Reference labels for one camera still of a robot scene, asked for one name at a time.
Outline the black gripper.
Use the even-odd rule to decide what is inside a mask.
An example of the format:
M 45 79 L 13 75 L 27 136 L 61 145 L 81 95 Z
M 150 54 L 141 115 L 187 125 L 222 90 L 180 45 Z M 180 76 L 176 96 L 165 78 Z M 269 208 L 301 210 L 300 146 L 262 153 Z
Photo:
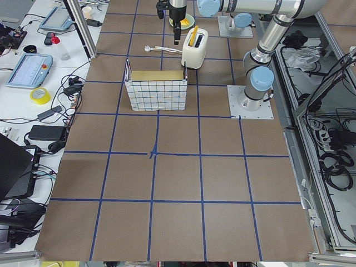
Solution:
M 170 11 L 171 8 L 186 8 L 186 0 L 159 0 L 156 4 L 157 15 L 159 19 L 163 19 L 165 10 Z
M 181 37 L 181 21 L 185 19 L 186 8 L 171 8 L 169 17 L 173 21 L 174 45 L 178 45 Z

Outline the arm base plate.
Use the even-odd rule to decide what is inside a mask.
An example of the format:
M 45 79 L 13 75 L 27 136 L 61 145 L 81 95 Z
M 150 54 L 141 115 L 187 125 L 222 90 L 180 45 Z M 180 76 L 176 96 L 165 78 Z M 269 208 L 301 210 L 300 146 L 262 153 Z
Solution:
M 220 37 L 252 38 L 252 17 L 249 13 L 239 13 L 235 16 L 218 16 Z
M 235 119 L 273 120 L 273 112 L 266 93 L 262 100 L 251 100 L 245 95 L 245 86 L 227 85 L 230 116 Z

